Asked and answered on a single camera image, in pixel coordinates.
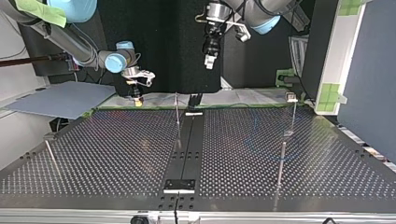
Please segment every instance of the thin metal pin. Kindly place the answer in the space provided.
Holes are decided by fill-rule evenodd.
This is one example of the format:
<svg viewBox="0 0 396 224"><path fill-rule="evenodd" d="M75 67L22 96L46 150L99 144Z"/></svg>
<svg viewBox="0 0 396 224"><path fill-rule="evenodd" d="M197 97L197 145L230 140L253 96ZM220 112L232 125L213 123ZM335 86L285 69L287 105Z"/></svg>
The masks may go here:
<svg viewBox="0 0 396 224"><path fill-rule="evenodd" d="M291 131L294 132L294 121L296 119L297 102L294 102L293 120L291 121Z"/></svg>
<svg viewBox="0 0 396 224"><path fill-rule="evenodd" d="M180 129L180 117L179 117L179 114L178 114L178 97L177 97L177 92L175 92L175 106L176 106L177 127Z"/></svg>
<svg viewBox="0 0 396 224"><path fill-rule="evenodd" d="M282 143L282 149L280 151L280 163L279 163L279 174L277 176L277 186L280 187L282 181L282 173L283 173L283 163L285 160L286 153L286 142Z"/></svg>
<svg viewBox="0 0 396 224"><path fill-rule="evenodd" d="M48 140L45 140L45 142L46 142L47 149L49 150L50 157L52 158L53 162L56 163L55 157L52 152L52 148L50 147L50 142Z"/></svg>

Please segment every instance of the black backdrop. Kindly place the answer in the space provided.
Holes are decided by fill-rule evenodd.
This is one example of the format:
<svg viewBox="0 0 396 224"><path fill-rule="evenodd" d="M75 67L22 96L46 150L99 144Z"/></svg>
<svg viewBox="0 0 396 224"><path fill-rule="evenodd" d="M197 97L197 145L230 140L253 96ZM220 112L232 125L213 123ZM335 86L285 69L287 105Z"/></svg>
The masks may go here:
<svg viewBox="0 0 396 224"><path fill-rule="evenodd" d="M204 25L194 20L205 1L100 0L98 8L109 49L132 40L142 53L139 64L156 74L149 91L216 92L220 88L220 61L212 71L204 67ZM114 76L120 95L128 86Z"/></svg>

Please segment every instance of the metal bracket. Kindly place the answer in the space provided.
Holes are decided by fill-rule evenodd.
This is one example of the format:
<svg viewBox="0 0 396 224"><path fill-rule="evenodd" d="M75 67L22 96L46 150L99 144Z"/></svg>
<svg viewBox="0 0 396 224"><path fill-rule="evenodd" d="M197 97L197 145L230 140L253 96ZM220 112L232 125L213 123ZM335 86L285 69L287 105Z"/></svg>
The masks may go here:
<svg viewBox="0 0 396 224"><path fill-rule="evenodd" d="M168 179L165 182L163 193L165 194L193 194L195 192L194 179Z"/></svg>

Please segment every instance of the wall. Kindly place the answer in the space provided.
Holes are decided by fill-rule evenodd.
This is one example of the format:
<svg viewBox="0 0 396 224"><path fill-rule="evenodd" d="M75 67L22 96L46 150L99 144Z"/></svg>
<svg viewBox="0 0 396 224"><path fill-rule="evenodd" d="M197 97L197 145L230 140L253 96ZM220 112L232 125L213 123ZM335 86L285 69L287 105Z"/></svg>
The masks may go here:
<svg viewBox="0 0 396 224"><path fill-rule="evenodd" d="M367 3L338 120L396 162L396 1Z"/></svg>
<svg viewBox="0 0 396 224"><path fill-rule="evenodd" d="M18 26L12 25L0 16L0 58L16 54L24 48L22 38L17 34ZM10 59L29 57L23 54ZM0 68L0 108L25 92L46 86L46 79L36 77L30 64ZM50 132L49 117L14 113L0 109L0 169L21 154L42 142L45 133Z"/></svg>

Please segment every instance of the metal frame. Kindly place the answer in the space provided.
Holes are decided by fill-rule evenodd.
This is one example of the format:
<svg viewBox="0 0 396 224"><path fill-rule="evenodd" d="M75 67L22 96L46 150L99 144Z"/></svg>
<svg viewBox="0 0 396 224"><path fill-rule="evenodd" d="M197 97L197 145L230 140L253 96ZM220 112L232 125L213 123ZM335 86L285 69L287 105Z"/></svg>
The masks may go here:
<svg viewBox="0 0 396 224"><path fill-rule="evenodd" d="M327 217L333 217L335 221L342 223L396 222L396 207L393 200L360 201L348 197L335 199L294 198L292 200L282 197L273 197L267 200L239 198L220 201L204 199L199 195L198 188L203 159L205 114L208 110L204 110L202 116L183 117L179 141L175 143L163 177L163 186L167 179L195 179L197 187L194 194L160 193L143 201L142 198L134 197L125 199L42 197L21 201L17 199L19 196L3 197L0 200L0 206L3 207L0 208L0 223L128 223L133 216L152 217L161 220L162 223L175 223L175 216L179 221L188 223L224 221L227 223L322 223ZM84 120L76 120L67 128L62 129L57 136L64 136ZM343 144L350 147L351 150L355 150L357 157L365 160L373 169L379 170L388 181L396 183L396 174L384 166L381 161L371 157L368 152L329 121L323 119L323 122L329 125L329 130ZM30 155L34 156L33 152L38 153L44 149L45 146L42 144L31 150ZM14 161L6 169L0 171L0 178L4 178L25 164L26 157ZM21 208L38 207L38 204L41 204L39 209Z"/></svg>

